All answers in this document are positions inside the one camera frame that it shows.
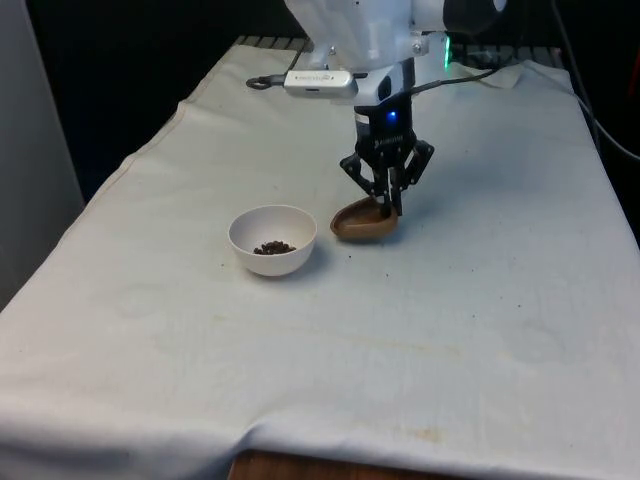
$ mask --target white bowl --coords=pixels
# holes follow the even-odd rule
[[[315,220],[307,212],[287,205],[258,207],[243,213],[229,227],[229,241],[245,268],[258,275],[279,277],[305,264],[318,233]],[[296,250],[282,255],[253,253],[263,243],[282,241]]]

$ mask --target coffee bean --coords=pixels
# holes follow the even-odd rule
[[[262,247],[253,250],[256,255],[282,255],[295,251],[296,247],[288,243],[275,240],[269,243],[263,243]]]

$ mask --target green led light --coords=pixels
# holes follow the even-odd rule
[[[447,37],[447,43],[444,46],[444,69],[449,70],[451,63],[451,39]]]

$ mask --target brown bowl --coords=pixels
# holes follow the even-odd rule
[[[368,197],[340,210],[333,217],[331,231],[341,240],[370,240],[386,237],[397,226],[395,209],[389,218],[383,218],[378,202]]]

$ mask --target cable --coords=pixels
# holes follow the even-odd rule
[[[304,52],[304,49],[306,48],[308,42],[309,39],[306,38],[302,46],[296,52],[296,55],[293,57],[293,60],[289,64],[289,68],[287,68],[287,71],[285,73],[281,75],[264,75],[261,77],[250,78],[249,80],[247,80],[247,87],[251,88],[252,90],[268,90],[271,87],[283,86],[284,81],[287,78],[287,73],[293,70],[293,68],[296,66],[296,63],[298,63],[300,55],[302,55],[302,52]]]
[[[529,0],[523,0],[522,3],[523,3],[523,7],[522,7],[522,29],[520,31],[520,36],[518,37],[518,40],[514,44],[514,47],[513,47],[514,53],[509,55],[509,57],[506,60],[504,60],[504,61],[498,60],[497,64],[494,65],[494,66],[488,66],[488,65],[481,66],[480,70],[489,69],[489,71],[484,72],[484,73],[480,73],[478,75],[473,75],[473,76],[470,76],[470,77],[454,78],[454,79],[449,79],[449,80],[436,80],[436,81],[431,82],[431,83],[426,83],[424,85],[420,85],[419,87],[413,87],[411,89],[411,95],[417,95],[419,93],[426,92],[427,90],[433,90],[434,88],[442,87],[444,85],[455,85],[455,84],[458,84],[458,83],[477,82],[477,81],[483,80],[483,79],[485,79],[487,77],[490,77],[491,75],[499,72],[503,68],[509,66],[511,64],[511,62],[515,59],[516,53],[518,52],[518,50],[522,46],[522,43],[524,42],[524,38],[525,38],[525,36],[527,34],[527,30],[529,28]],[[478,43],[478,41],[475,39],[475,37],[471,37],[471,39],[474,40],[476,43]]]
[[[591,111],[589,109],[589,105],[584,100],[582,100],[582,98],[580,98],[579,95],[576,95],[576,93],[572,92],[570,89],[568,89],[566,86],[564,86],[561,82],[559,82],[555,78],[551,77],[550,75],[548,75],[548,74],[546,74],[544,72],[541,72],[536,68],[533,68],[530,64],[525,63],[524,66],[525,66],[525,68],[531,70],[532,72],[537,73],[538,75],[542,76],[543,78],[546,78],[550,82],[552,82],[555,85],[559,86],[565,93],[568,93],[569,95],[575,97],[578,100],[578,103],[580,103],[580,106],[582,107],[582,109],[585,111],[585,113],[587,115],[589,115],[589,117],[591,117],[593,119],[594,125],[596,125],[596,127],[600,130],[600,132],[602,132],[602,134],[607,138],[607,140],[609,140],[614,147],[616,147],[620,152],[625,154],[627,157],[631,158],[632,160],[640,162],[640,155],[637,155],[637,154],[631,152],[630,150],[626,149],[620,142],[618,142],[613,137],[613,135],[611,135],[607,131],[607,129],[604,128],[604,126],[600,123],[600,121],[597,118],[595,118],[595,115],[593,114],[593,111]]]
[[[510,55],[505,62],[499,67],[492,68],[491,70],[480,73],[478,75],[472,75],[470,77],[462,77],[462,78],[452,78],[448,80],[436,80],[434,82],[425,83],[424,85],[420,85],[419,87],[413,87],[411,89],[411,95],[417,95],[422,92],[426,92],[427,90],[433,90],[434,88],[442,87],[444,85],[455,85],[458,83],[468,83],[468,82],[477,82],[479,80],[483,80],[487,77],[490,77],[494,73],[499,72],[503,68],[509,66],[511,61],[513,60],[513,55]]]
[[[514,42],[513,44],[513,54],[504,62],[500,61],[500,59],[498,58],[497,61],[493,61],[493,62],[482,62],[481,60],[478,60],[477,58],[474,59],[474,64],[473,65],[469,65],[472,68],[476,68],[478,70],[491,70],[497,67],[502,67],[505,64],[508,64],[509,62],[511,62],[511,60],[517,56],[518,52],[520,51],[520,47],[522,47],[522,44],[524,43],[524,39],[527,36],[527,32],[529,31],[529,0],[522,0],[522,25],[520,28],[520,35],[518,36],[517,40]],[[473,36],[473,35],[469,35],[469,38],[478,46],[480,46],[480,42],[478,42],[478,39]],[[466,56],[467,57],[476,57],[479,55],[487,55],[490,56],[490,53],[486,50],[481,51],[481,52],[467,52]]]
[[[584,101],[587,107],[587,112],[591,120],[591,135],[593,136],[593,141],[596,145],[596,150],[600,152],[600,136],[598,135],[598,126],[596,124],[595,113],[594,113],[593,107],[591,106],[589,95],[587,95],[587,90],[584,87],[584,83],[582,82],[582,75],[580,75],[580,70],[578,69],[578,62],[576,61],[576,57],[573,53],[573,47],[571,46],[571,41],[569,40],[569,35],[564,25],[564,21],[562,20],[562,15],[560,14],[560,10],[558,9],[556,0],[550,0],[550,1],[551,1],[551,10],[553,11],[553,16],[555,17],[556,23],[558,24],[558,29],[560,30],[560,35],[562,36],[562,42],[564,43],[564,46],[567,50],[567,56],[569,57],[569,61],[571,62],[571,69],[573,70],[576,83],[578,84],[578,89],[580,90],[580,95],[582,96],[582,100]]]

